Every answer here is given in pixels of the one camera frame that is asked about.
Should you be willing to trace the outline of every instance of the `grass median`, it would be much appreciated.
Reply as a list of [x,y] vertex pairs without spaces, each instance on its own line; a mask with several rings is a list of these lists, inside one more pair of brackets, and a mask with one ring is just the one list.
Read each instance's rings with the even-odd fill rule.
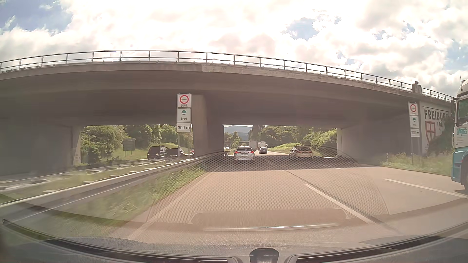
[[60,190],[70,187],[75,187],[82,185],[85,181],[96,181],[105,178],[109,178],[111,175],[125,175],[130,172],[141,172],[147,168],[155,168],[160,165],[165,165],[167,161],[154,162],[150,164],[138,165],[134,167],[119,168],[109,171],[96,172],[96,173],[86,173],[86,172],[75,172],[70,175],[61,175],[51,177],[49,182],[38,183],[35,185],[27,186],[24,188],[17,188],[15,190],[10,190],[5,192],[3,195],[12,199],[19,199],[25,197],[34,197],[42,195],[47,190]]
[[74,206],[66,212],[54,212],[41,219],[29,219],[21,225],[59,237],[109,236],[129,220],[204,173],[198,165],[162,172],[157,178],[139,185]]
[[0,204],[15,200],[13,197],[0,194]]
[[390,168],[450,176],[452,172],[452,154],[444,153],[428,157],[414,155],[412,163],[411,156],[400,153],[389,156],[388,161],[381,162],[381,165]]

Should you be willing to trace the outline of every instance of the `hill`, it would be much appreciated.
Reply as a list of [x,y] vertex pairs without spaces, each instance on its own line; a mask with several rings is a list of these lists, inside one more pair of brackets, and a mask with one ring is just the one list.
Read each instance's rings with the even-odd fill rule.
[[241,138],[241,141],[248,141],[249,140],[249,134],[245,132],[237,132],[237,135]]
[[227,132],[230,134],[233,134],[234,132],[248,134],[251,129],[252,128],[248,126],[232,125],[232,126],[224,127],[224,132]]

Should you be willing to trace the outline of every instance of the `bridge railing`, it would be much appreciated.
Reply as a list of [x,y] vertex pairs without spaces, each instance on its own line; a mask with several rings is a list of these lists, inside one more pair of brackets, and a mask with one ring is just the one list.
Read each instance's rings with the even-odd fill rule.
[[[33,67],[55,66],[71,63],[92,63],[92,62],[195,62],[206,64],[230,64],[244,66],[258,66],[298,72],[323,74],[349,80],[369,82],[383,85],[390,88],[397,88],[412,92],[411,84],[398,80],[391,80],[376,75],[347,70],[337,67],[324,66],[294,60],[266,58],[249,55],[201,52],[201,51],[166,51],[166,50],[121,50],[121,51],[87,51],[52,54],[44,56],[34,56],[19,58],[0,62],[0,73],[21,70]],[[453,97],[422,88],[423,95],[449,101]]]

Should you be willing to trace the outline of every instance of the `bridge support column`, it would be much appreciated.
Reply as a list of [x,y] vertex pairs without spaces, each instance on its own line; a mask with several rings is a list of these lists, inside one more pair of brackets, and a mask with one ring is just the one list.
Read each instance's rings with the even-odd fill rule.
[[386,153],[410,153],[411,137],[408,114],[365,122],[337,129],[338,154],[351,157],[359,163],[378,164]]
[[192,133],[195,157],[223,151],[223,125],[203,95],[192,95]]
[[0,175],[50,174],[80,163],[81,127],[0,122]]

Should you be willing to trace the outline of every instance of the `asphalt road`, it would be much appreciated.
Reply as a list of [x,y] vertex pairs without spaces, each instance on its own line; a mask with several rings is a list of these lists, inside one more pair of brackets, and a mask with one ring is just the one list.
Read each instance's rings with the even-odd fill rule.
[[258,153],[258,151],[255,152],[255,156],[265,156],[265,155],[288,155],[287,153],[276,153],[276,152],[271,152],[268,151],[268,153]]
[[467,198],[441,175],[273,152],[242,163],[228,156],[112,236],[213,246],[357,242],[463,223]]

